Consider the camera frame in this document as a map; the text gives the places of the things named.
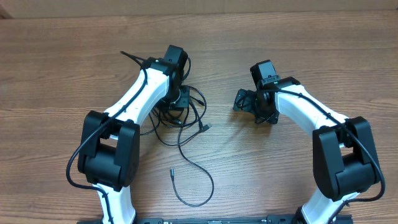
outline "black metal base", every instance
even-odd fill
[[[238,93],[236,94],[233,109],[235,111],[243,110],[243,111],[249,112],[251,114],[254,114],[256,117],[254,122],[256,124],[261,124],[265,121],[267,121],[270,124],[277,124],[279,112],[260,110],[260,107],[258,105],[259,99],[257,97],[258,97],[258,95],[257,95],[257,92],[255,92],[255,91],[240,89],[238,91]]]
[[[268,215],[262,218],[189,218],[171,219],[141,218],[134,224],[296,224],[292,223],[295,215]],[[334,224],[353,224],[351,215],[338,215]],[[102,224],[101,220],[93,222],[78,222],[77,224]]]
[[[175,103],[165,103],[162,100],[156,104],[156,107],[162,111],[182,111],[189,107],[189,86],[180,86],[180,98]]]

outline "wood grain surface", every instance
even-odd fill
[[[395,10],[398,0],[0,0],[5,18]]]
[[[213,127],[183,147],[141,137],[131,192],[138,216],[261,217],[294,213],[315,190],[312,141],[281,116],[256,125],[231,107],[240,88],[254,90],[249,68],[271,59],[278,74],[300,80],[314,97],[370,123],[385,196],[343,213],[358,223],[398,222],[398,12],[300,12],[205,16],[136,16],[0,21],[0,223],[75,223],[101,218],[96,192],[76,189],[65,167],[89,110],[113,105],[134,83],[138,66],[120,50],[162,57],[169,44],[192,59],[186,80],[203,92]],[[146,121],[142,131],[150,129]],[[161,128],[176,141],[177,130]],[[183,133],[188,136],[195,128]],[[72,178],[86,183],[73,165]],[[372,187],[365,196],[378,193]]]

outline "black plastic cover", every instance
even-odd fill
[[[372,155],[379,165],[369,123],[362,117],[347,119],[346,127]],[[333,201],[353,192],[365,192],[380,181],[370,159],[339,127],[321,127],[312,133],[313,176],[322,194]],[[342,156],[339,144],[353,147],[353,152]]]
[[[275,68],[270,60],[265,60],[253,65],[250,68],[250,73],[256,88],[261,80],[266,79],[270,82],[274,82],[280,79],[276,74]]]
[[[81,141],[85,141],[107,119],[107,114],[90,111],[85,118]],[[89,183],[104,184],[120,191],[121,187],[130,185],[138,170],[139,125],[131,120],[122,122],[115,119],[104,133],[107,134],[93,137],[81,149],[78,170],[86,175]],[[110,134],[118,136],[116,147],[100,142]]]

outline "black bracket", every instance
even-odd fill
[[[250,68],[250,72],[257,91],[240,89],[236,95],[233,109],[243,110],[255,115],[256,124],[267,121],[270,124],[278,123],[279,111],[275,106],[275,93],[262,90],[278,90],[290,85],[299,85],[293,77],[280,79],[270,60],[259,62]]]
[[[368,150],[379,166],[370,124],[363,117],[344,124]],[[365,192],[380,181],[370,158],[340,127],[321,127],[312,132],[313,176],[322,194],[334,202],[353,192]],[[353,152],[341,155],[340,144]]]
[[[180,86],[180,98],[173,103],[166,103],[163,100],[159,100],[156,104],[156,108],[161,111],[183,111],[189,107],[189,86]]]

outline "cable plug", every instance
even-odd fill
[[[204,125],[204,127],[201,128],[200,132],[204,133],[205,131],[209,130],[212,126],[213,125],[211,125],[210,123],[206,124],[206,125]]]
[[[179,125],[182,124],[182,122],[181,122],[179,119],[174,119],[173,121],[174,121],[175,123],[179,124]]]
[[[170,177],[172,178],[172,180],[174,180],[174,169],[173,169],[173,167],[170,167]]]
[[[205,103],[204,103],[202,100],[196,99],[196,98],[193,97],[193,96],[190,96],[190,98],[194,99],[196,102],[198,102],[198,103],[199,103],[200,105],[202,105],[202,106],[205,105]]]

